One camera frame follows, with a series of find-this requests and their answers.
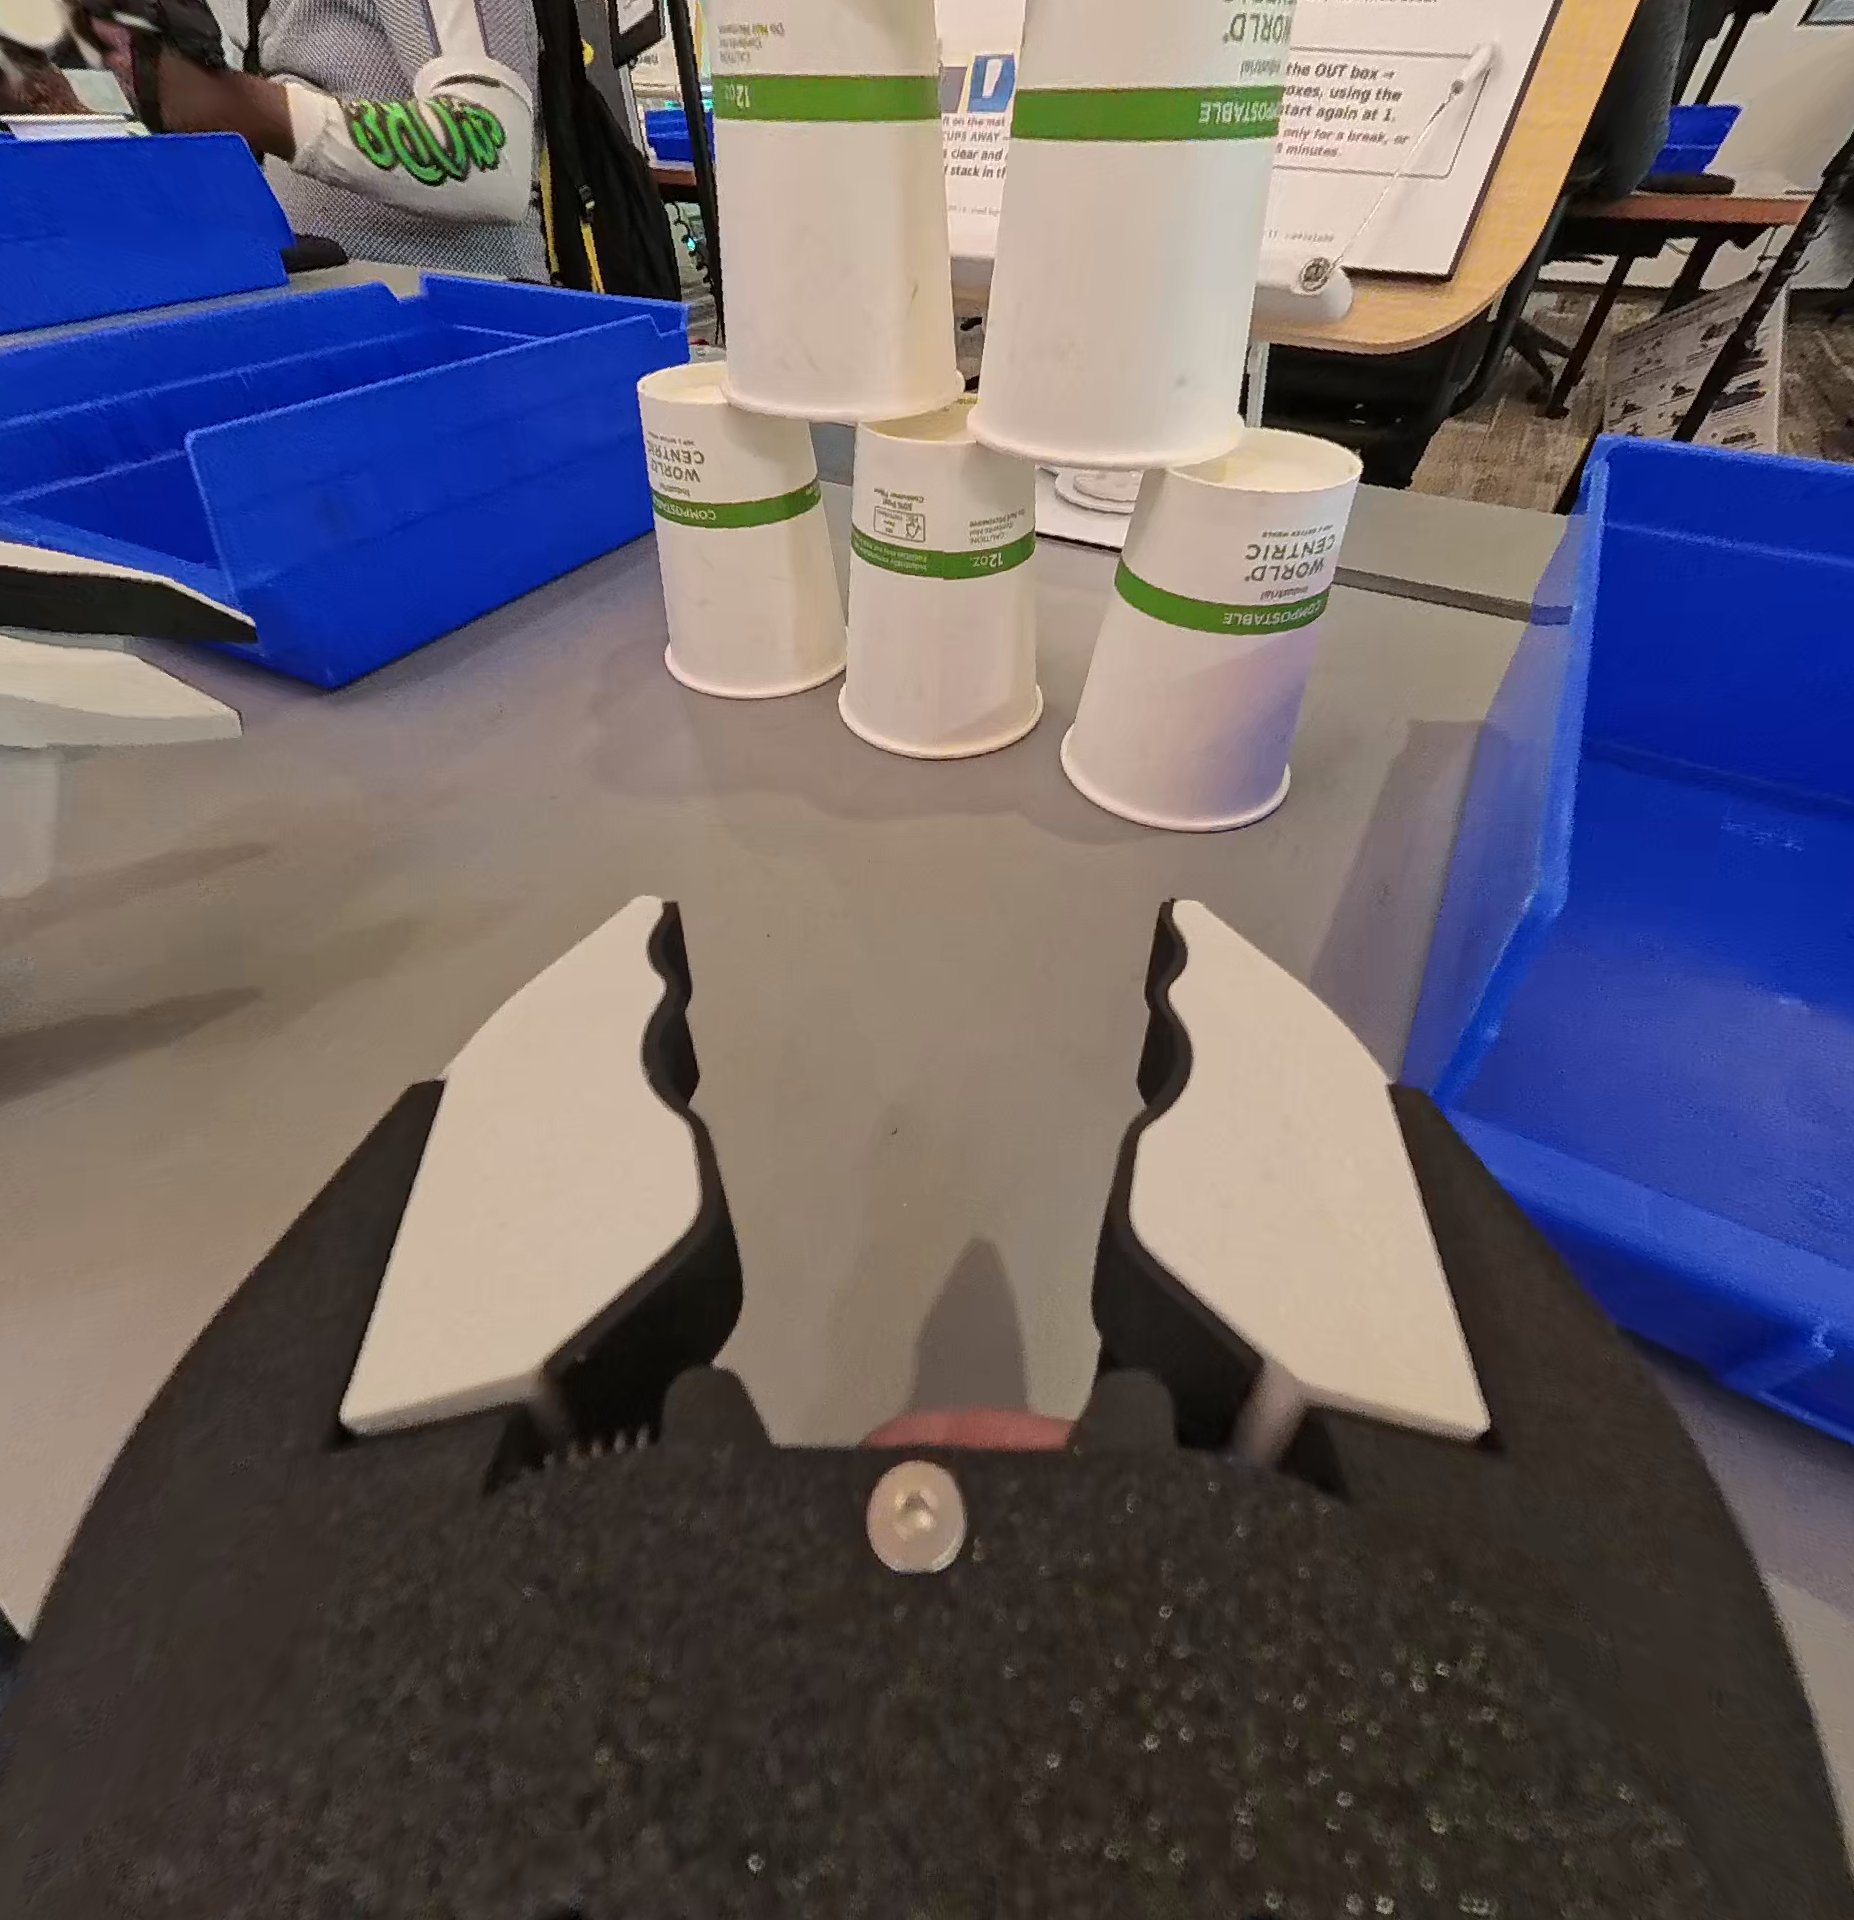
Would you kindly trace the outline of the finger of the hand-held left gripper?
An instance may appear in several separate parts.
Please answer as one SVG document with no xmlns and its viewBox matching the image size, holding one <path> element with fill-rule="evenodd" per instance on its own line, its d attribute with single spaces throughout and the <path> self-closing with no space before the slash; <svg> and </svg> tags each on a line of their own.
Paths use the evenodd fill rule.
<svg viewBox="0 0 1854 1920">
<path fill-rule="evenodd" d="M 241 712 L 150 656 L 0 637 L 0 898 L 50 884 L 70 758 L 211 736 Z"/>
<path fill-rule="evenodd" d="M 260 648 L 253 613 L 165 572 L 0 539 L 0 637 Z"/>
</svg>

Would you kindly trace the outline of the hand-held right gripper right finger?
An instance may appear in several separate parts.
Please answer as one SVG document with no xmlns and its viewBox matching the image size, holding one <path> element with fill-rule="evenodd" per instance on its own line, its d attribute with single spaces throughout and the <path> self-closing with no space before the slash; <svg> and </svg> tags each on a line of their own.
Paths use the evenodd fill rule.
<svg viewBox="0 0 1854 1920">
<path fill-rule="evenodd" d="M 1192 1455 L 1279 1464 L 1306 1415 L 1453 1445 L 1491 1405 L 1383 1059 L 1202 898 L 1148 958 L 1141 1117 L 1097 1243 L 1108 1372 Z"/>
</svg>

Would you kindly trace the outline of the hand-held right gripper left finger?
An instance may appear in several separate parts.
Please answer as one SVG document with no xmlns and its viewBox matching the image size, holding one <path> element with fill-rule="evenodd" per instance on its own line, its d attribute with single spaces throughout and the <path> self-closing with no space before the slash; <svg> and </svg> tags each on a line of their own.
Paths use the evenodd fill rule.
<svg viewBox="0 0 1854 1920">
<path fill-rule="evenodd" d="M 719 1359 L 743 1270 L 690 989 L 675 907 L 628 898 L 465 1042 L 338 1394 L 352 1438 L 510 1415 L 546 1455 L 636 1445 Z"/>
</svg>

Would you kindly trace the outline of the white paper cup green band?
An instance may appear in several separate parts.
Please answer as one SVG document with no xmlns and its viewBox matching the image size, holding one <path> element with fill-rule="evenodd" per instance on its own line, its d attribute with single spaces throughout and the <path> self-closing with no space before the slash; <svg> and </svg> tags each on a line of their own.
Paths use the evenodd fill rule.
<svg viewBox="0 0 1854 1920">
<path fill-rule="evenodd" d="M 719 387 L 756 420 L 962 400 L 930 0 L 718 0 Z"/>
<path fill-rule="evenodd" d="M 844 674 L 844 591 L 809 420 L 725 400 L 719 362 L 636 387 L 665 591 L 665 672 L 719 701 Z"/>
<path fill-rule="evenodd" d="M 1150 829 L 1236 829 L 1287 798 L 1287 758 L 1340 583 L 1362 454 L 1245 429 L 1150 468 L 1057 736 L 1067 780 Z"/>
<path fill-rule="evenodd" d="M 1034 468 L 973 440 L 973 392 L 857 425 L 844 726 L 891 758 L 1034 732 Z"/>
<path fill-rule="evenodd" d="M 1292 0 L 1029 0 L 973 440 L 1042 468 L 1236 442 Z"/>
</svg>

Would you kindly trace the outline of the dark hanging cloth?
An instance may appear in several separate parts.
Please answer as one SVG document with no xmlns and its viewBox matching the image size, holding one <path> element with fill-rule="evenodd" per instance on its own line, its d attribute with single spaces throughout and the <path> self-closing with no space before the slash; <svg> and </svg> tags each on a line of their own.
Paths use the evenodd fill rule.
<svg viewBox="0 0 1854 1920">
<path fill-rule="evenodd" d="M 541 238 L 556 291 L 686 304 L 656 160 L 584 76 L 572 0 L 539 0 Z"/>
</svg>

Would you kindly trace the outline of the printed floor sign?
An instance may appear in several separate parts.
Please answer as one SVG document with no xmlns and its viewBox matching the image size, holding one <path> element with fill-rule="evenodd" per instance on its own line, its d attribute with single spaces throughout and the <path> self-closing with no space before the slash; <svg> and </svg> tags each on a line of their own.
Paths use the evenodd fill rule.
<svg viewBox="0 0 1854 1920">
<path fill-rule="evenodd" d="M 1658 440 L 1672 442 L 1700 400 L 1704 370 L 1744 326 L 1756 284 L 1710 291 L 1665 322 L 1639 322 L 1607 341 L 1607 387 L 1599 387 L 1599 429 L 1607 440 Z M 1782 449 L 1782 344 L 1786 344 L 1786 293 L 1770 309 L 1748 359 L 1710 400 L 1697 442 L 1710 449 Z"/>
</svg>

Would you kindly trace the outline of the wooden display board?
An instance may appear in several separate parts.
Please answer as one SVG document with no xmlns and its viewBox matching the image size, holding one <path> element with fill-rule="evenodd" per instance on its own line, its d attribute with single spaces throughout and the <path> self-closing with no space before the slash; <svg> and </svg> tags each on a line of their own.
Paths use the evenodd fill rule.
<svg viewBox="0 0 1854 1920">
<path fill-rule="evenodd" d="M 1340 359 L 1392 359 L 1392 350 L 1444 344 L 1458 326 L 1484 322 L 1491 304 L 1532 259 L 1560 202 L 1569 200 L 1569 160 L 1582 149 L 1582 127 L 1616 76 L 1630 10 L 1639 9 L 1619 9 L 1619 0 L 1560 9 L 1453 277 L 1430 284 L 1430 277 L 1357 277 L 1349 272 L 1357 284 L 1349 322 L 1279 326 L 1277 344 L 1340 350 Z M 986 317 L 986 291 L 982 293 L 956 291 L 956 322 L 982 322 L 982 317 Z"/>
</svg>

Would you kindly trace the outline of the printed instruction sheet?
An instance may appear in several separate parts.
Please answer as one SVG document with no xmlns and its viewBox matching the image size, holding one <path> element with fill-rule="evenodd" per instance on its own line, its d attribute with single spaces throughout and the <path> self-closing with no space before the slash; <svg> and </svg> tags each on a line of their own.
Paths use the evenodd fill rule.
<svg viewBox="0 0 1854 1920">
<path fill-rule="evenodd" d="M 1553 19 L 1553 0 L 1301 0 L 1263 262 L 1453 277 Z M 1015 45 L 1015 0 L 936 9 L 946 259 L 973 293 L 1001 255 Z"/>
</svg>

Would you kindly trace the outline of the black stanchion pole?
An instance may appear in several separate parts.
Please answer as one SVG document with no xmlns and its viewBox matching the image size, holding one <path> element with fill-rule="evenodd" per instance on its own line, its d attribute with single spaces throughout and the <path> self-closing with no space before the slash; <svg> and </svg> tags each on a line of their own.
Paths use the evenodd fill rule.
<svg viewBox="0 0 1854 1920">
<path fill-rule="evenodd" d="M 1810 207 L 1800 226 L 1786 226 L 1782 255 L 1748 277 L 1756 284 L 1756 304 L 1744 309 L 1744 326 L 1730 330 L 1730 344 L 1722 350 L 1722 362 L 1704 370 L 1700 383 L 1700 400 L 1691 404 L 1680 429 L 1672 442 L 1697 442 L 1710 400 L 1727 392 L 1727 383 L 1735 374 L 1735 362 L 1748 359 L 1770 309 L 1786 293 L 1786 326 L 1794 317 L 1806 322 L 1850 322 L 1854 317 L 1854 272 L 1850 284 L 1806 284 L 1806 262 L 1817 259 L 1823 236 L 1831 226 L 1854 226 L 1854 133 L 1841 143 L 1841 153 L 1831 160 Z M 1582 493 L 1582 468 L 1596 454 L 1596 440 L 1599 440 L 1599 420 L 1588 429 L 1588 442 L 1575 449 L 1575 464 L 1562 468 L 1562 485 L 1560 485 L 1560 506 L 1553 510 L 1569 510 L 1575 493 Z"/>
</svg>

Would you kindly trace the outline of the black office chair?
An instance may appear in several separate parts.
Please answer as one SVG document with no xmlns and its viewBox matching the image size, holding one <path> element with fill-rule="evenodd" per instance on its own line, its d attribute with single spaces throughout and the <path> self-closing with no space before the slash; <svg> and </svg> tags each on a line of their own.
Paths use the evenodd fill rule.
<svg viewBox="0 0 1854 1920">
<path fill-rule="evenodd" d="M 1653 180 L 1672 143 L 1691 10 L 1691 0 L 1639 0 L 1569 165 L 1582 202 L 1619 202 Z"/>
</svg>

